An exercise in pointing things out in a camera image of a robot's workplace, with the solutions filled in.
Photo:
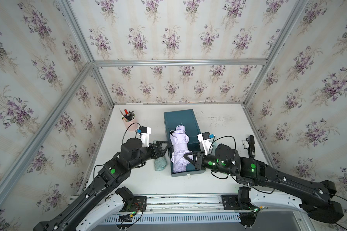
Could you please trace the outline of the teal drawer cabinet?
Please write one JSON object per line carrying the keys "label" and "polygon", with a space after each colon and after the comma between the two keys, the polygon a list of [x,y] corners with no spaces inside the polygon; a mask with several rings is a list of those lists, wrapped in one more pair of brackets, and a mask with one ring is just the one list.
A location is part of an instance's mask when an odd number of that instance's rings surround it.
{"label": "teal drawer cabinet", "polygon": [[194,111],[181,110],[165,112],[164,125],[169,142],[169,159],[171,177],[202,174],[204,170],[195,169],[194,165],[184,158],[184,154],[200,151],[197,135],[201,134]]}

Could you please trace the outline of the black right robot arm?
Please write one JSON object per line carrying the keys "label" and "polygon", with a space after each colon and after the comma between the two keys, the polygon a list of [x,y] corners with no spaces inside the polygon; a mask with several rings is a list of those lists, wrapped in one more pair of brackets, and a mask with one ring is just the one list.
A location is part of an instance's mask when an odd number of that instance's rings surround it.
{"label": "black right robot arm", "polygon": [[240,157],[236,149],[222,143],[213,155],[195,151],[184,154],[184,158],[198,170],[208,168],[242,185],[268,187],[295,196],[301,200],[297,207],[313,220],[337,225],[344,216],[341,204],[332,200],[337,190],[330,180],[313,182],[283,173],[254,158]]}

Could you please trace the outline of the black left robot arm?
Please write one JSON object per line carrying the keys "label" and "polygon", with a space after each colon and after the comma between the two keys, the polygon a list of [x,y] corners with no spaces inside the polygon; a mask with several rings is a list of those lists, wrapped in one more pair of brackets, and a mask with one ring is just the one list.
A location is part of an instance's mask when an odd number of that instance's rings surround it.
{"label": "black left robot arm", "polygon": [[148,160],[164,157],[170,144],[167,141],[144,144],[142,139],[130,138],[120,151],[102,165],[90,185],[59,215],[41,221],[35,231],[90,231],[110,214],[119,212],[134,195],[119,185],[131,171]]}

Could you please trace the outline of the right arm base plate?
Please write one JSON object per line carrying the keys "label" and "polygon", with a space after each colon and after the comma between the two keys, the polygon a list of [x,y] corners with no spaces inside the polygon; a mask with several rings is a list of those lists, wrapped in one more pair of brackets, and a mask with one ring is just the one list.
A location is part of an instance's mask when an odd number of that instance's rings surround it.
{"label": "right arm base plate", "polygon": [[250,191],[249,187],[240,187],[237,194],[221,195],[224,210],[259,211],[259,207],[251,204]]}

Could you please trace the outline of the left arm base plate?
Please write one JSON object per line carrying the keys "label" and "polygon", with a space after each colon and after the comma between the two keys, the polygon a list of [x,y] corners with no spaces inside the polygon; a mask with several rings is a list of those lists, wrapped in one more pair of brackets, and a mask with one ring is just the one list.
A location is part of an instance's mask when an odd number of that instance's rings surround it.
{"label": "left arm base plate", "polygon": [[145,212],[147,197],[134,195],[127,187],[119,188],[115,194],[122,198],[122,209],[120,212]]}

